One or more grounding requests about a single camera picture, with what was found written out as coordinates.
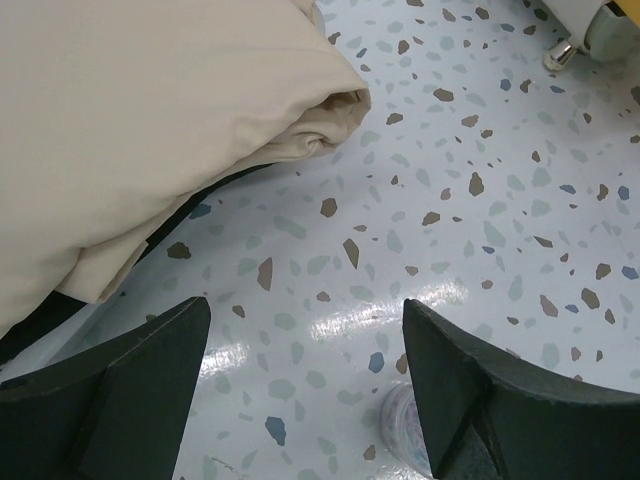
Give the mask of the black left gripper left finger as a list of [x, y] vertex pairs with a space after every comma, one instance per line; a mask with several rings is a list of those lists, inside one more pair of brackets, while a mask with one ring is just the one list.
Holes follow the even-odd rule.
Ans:
[[171, 478], [210, 321], [208, 301], [193, 297], [3, 382], [2, 478]]

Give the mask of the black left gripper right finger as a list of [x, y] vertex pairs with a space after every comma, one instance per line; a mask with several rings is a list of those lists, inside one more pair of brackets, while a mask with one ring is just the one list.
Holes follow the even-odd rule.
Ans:
[[414, 299], [402, 326], [434, 478], [638, 478], [638, 395], [535, 366]]

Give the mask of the clear purple small jar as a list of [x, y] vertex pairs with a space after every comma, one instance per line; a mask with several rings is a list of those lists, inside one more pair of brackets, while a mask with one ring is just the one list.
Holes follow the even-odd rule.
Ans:
[[432, 479], [414, 389], [394, 386], [385, 397], [379, 419], [382, 440], [389, 451], [425, 479]]

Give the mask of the cream round drawer organizer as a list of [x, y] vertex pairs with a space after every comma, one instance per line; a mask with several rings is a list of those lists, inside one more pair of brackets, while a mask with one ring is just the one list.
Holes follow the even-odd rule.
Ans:
[[548, 71], [557, 72], [578, 53], [596, 62], [624, 59], [639, 45], [639, 2], [623, 0], [544, 0], [568, 38], [543, 56]]

